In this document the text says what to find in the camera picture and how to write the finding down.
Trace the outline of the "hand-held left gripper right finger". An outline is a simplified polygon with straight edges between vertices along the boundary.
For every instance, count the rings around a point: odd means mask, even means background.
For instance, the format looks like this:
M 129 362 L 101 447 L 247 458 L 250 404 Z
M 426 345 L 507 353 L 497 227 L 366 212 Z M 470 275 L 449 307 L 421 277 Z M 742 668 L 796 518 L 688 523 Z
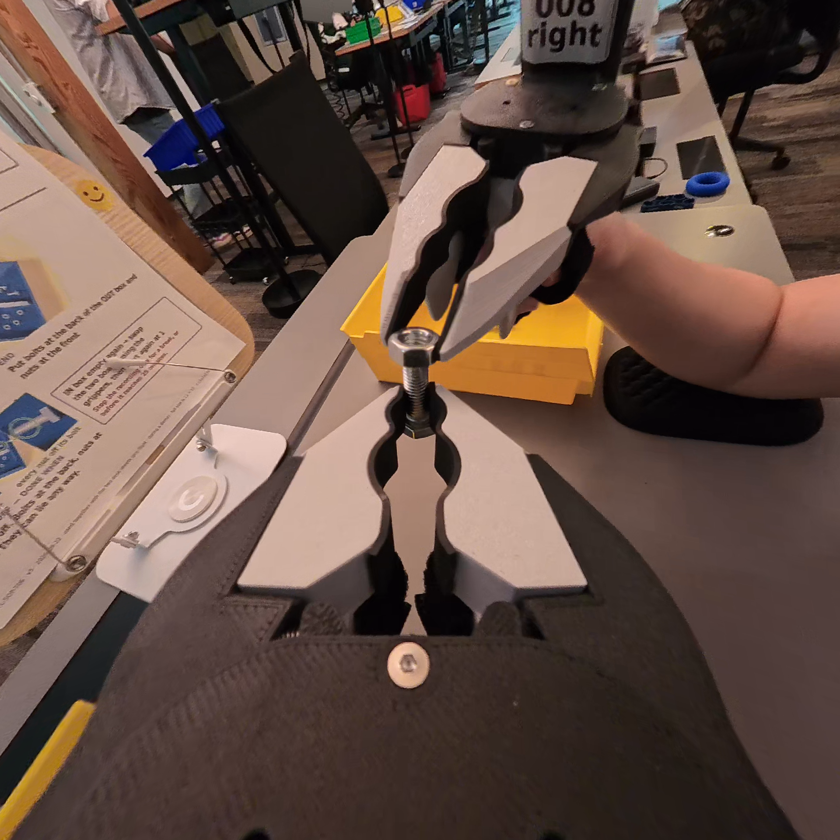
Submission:
M 468 636 L 496 603 L 585 592 L 585 574 L 524 449 L 440 385 L 430 415 L 444 491 L 415 597 L 426 634 Z

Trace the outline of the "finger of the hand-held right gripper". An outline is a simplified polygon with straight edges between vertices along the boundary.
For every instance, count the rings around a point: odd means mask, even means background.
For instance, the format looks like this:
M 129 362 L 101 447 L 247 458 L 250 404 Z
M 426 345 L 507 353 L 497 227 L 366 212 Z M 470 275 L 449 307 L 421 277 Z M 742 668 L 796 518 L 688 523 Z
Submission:
M 400 202 L 381 296 L 381 341 L 406 328 L 432 288 L 440 319 L 454 284 L 487 233 L 489 162 L 468 145 L 443 145 Z
M 492 234 L 485 258 L 459 283 L 438 358 L 447 362 L 489 331 L 505 339 L 523 301 L 559 268 L 570 221 L 597 163 L 560 157 L 528 166 L 515 194 L 519 209 Z

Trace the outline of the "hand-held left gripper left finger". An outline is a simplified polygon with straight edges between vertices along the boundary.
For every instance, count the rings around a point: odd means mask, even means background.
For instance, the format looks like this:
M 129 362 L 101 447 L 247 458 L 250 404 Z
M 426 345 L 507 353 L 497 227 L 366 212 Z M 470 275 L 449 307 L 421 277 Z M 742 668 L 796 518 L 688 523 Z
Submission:
M 332 607 L 362 635 L 398 635 L 411 612 L 385 486 L 406 419 L 395 386 L 296 460 L 237 586 Z

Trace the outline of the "yellow undivided bin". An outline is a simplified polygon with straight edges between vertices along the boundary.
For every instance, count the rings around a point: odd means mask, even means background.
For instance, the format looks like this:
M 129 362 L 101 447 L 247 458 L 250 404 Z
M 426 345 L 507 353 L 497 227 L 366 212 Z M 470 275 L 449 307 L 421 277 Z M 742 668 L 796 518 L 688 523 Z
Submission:
M 386 264 L 341 330 L 379 382 L 402 383 L 379 334 L 385 270 Z M 594 392 L 603 334 L 603 322 L 577 297 L 541 305 L 506 339 L 493 329 L 453 360 L 435 363 L 429 379 L 451 392 L 570 405 L 577 395 Z

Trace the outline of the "silver hex bolt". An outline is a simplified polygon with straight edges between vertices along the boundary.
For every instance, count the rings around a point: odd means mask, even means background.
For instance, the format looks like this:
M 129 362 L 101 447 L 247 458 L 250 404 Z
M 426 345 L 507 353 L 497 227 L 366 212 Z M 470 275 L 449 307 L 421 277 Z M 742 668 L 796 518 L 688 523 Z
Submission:
M 405 418 L 430 419 L 429 369 L 435 362 L 436 332 L 426 328 L 405 328 L 387 342 L 391 359 L 401 367 Z

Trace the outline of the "yellow bin with black divider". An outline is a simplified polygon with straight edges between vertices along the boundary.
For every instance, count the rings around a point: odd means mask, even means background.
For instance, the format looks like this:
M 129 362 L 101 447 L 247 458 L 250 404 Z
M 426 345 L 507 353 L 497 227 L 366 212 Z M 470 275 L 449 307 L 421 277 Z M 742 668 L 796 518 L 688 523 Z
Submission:
M 96 703 L 76 701 L 62 718 L 1 808 L 1 838 L 12 838 L 76 747 Z

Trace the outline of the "person's right forearm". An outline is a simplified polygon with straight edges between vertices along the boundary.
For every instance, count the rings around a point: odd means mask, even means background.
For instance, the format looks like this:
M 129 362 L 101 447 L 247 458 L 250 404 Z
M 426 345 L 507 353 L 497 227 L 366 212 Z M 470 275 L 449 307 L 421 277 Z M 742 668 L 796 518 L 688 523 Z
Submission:
M 761 398 L 838 398 L 839 277 L 778 286 L 675 258 L 625 269 L 604 320 L 647 361 L 691 384 Z

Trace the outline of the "person's right hand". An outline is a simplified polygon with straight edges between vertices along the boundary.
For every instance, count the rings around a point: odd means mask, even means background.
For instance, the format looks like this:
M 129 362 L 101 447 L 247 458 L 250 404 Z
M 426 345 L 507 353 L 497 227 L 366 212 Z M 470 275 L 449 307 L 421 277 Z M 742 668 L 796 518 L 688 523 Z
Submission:
M 518 305 L 515 322 L 535 312 L 545 302 L 543 298 L 549 305 L 570 298 L 587 274 L 599 276 L 620 268 L 641 233 L 629 216 L 618 212 L 590 222 L 572 236 L 559 268 Z

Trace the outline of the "white metal stand base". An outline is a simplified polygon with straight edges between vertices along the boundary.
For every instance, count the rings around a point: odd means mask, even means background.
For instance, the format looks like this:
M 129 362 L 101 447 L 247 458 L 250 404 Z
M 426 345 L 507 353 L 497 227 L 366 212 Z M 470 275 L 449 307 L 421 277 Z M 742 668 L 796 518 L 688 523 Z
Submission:
M 522 73 L 521 27 L 516 24 L 474 81 L 478 90 L 494 81 L 518 77 Z
M 184 447 L 101 552 L 95 571 L 102 583 L 152 602 L 287 451 L 279 434 L 215 423 L 208 433 Z

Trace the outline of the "red storage bin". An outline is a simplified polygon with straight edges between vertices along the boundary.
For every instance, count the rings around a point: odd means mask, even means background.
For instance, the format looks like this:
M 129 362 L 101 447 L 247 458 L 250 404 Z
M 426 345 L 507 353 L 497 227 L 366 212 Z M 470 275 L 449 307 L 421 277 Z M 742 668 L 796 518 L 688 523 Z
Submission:
M 428 119 L 431 94 L 428 84 L 405 85 L 393 92 L 393 108 L 399 123 L 413 128 Z

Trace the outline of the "dark flat tablet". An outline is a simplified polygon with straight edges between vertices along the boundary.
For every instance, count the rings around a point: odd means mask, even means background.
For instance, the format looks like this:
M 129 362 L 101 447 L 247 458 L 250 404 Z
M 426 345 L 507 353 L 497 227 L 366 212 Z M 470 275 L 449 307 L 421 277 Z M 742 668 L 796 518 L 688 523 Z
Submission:
M 680 94 L 679 78 L 672 66 L 646 70 L 637 76 L 637 97 L 641 102 Z

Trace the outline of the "black mesh office chair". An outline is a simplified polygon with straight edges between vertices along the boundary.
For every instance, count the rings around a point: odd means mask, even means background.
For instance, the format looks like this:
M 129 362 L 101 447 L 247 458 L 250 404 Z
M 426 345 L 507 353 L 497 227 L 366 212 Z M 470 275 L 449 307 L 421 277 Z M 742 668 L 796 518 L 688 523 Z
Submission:
M 328 266 L 354 239 L 373 235 L 389 213 L 382 184 L 303 52 L 216 111 Z

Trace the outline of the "wooden office desk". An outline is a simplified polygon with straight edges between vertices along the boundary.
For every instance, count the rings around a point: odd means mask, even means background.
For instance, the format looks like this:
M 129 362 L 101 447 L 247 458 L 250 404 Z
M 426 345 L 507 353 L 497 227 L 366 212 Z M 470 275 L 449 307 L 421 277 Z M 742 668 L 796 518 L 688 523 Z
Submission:
M 373 46 L 395 46 L 398 41 L 405 41 L 409 48 L 415 47 L 425 37 L 431 35 L 438 23 L 445 19 L 445 16 L 453 8 L 457 8 L 462 2 L 432 2 L 428 9 L 421 11 L 411 17 L 406 17 L 395 27 L 390 25 L 382 27 L 381 33 L 371 39 L 369 44 L 347 46 L 345 43 L 335 50 L 336 57 L 349 56 L 350 54 L 365 50 Z

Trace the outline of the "black smartphone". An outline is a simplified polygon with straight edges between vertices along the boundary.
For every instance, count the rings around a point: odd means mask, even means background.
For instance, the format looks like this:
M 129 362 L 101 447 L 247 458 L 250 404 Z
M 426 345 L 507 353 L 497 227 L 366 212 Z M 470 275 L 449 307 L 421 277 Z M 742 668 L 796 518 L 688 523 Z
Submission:
M 709 172 L 727 173 L 717 137 L 703 136 L 695 140 L 684 140 L 675 146 L 679 159 L 679 170 L 684 181 Z

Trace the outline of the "blue plastic storage bin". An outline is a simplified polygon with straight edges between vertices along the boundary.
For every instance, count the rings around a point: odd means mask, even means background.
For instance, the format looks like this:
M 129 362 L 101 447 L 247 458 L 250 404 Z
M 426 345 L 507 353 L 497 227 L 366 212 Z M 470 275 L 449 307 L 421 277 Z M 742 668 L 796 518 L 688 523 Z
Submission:
M 216 141 L 224 132 L 224 123 L 213 101 L 194 111 L 210 141 Z M 203 159 L 200 143 L 186 121 L 179 119 L 150 148 L 143 153 L 159 172 L 170 172 L 186 165 L 197 165 Z

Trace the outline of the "printed instruction sheet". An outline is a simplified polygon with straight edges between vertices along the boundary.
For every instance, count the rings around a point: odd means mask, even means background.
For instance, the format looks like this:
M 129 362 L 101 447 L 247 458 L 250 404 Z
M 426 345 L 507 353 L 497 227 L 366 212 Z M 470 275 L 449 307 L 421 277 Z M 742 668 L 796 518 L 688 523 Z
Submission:
M 2 644 L 88 572 L 255 358 L 244 318 L 77 164 L 2 133 Z

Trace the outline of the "yellow smiley sticker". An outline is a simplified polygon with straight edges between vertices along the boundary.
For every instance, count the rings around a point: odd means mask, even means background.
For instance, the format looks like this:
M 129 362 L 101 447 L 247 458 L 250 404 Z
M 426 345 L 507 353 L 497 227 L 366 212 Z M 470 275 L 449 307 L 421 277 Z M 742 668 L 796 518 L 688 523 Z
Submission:
M 72 190 L 86 206 L 97 213 L 109 212 L 114 207 L 111 191 L 104 184 L 91 178 L 75 181 Z

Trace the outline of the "tall wooden-top standing desk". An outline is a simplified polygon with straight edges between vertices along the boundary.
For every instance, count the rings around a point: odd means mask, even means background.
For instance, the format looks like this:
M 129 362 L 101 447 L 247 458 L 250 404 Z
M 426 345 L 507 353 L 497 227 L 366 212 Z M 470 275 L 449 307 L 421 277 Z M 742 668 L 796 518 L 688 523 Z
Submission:
M 206 76 L 183 32 L 184 25 L 189 25 L 205 15 L 200 2 L 108 2 L 108 11 L 108 20 L 97 26 L 101 36 L 120 34 L 135 37 L 139 34 L 140 27 L 148 38 L 165 35 L 175 51 L 174 65 L 199 106 L 204 106 L 213 99 L 214 95 Z

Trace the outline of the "black stanchion post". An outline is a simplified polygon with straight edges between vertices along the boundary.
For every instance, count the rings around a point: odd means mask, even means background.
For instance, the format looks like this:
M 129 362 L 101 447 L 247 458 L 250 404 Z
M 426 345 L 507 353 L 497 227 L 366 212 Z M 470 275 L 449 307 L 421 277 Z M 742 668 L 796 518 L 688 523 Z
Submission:
M 400 84 L 400 80 L 393 76 L 391 68 L 387 65 L 384 68 L 384 84 L 386 87 L 386 115 L 395 153 L 395 163 L 389 168 L 387 174 L 390 178 L 396 179 L 403 176 L 408 156 L 415 145 L 413 126 L 409 119 L 403 86 Z M 397 136 L 400 133 L 407 136 L 407 146 L 404 149 L 401 149 L 398 144 Z

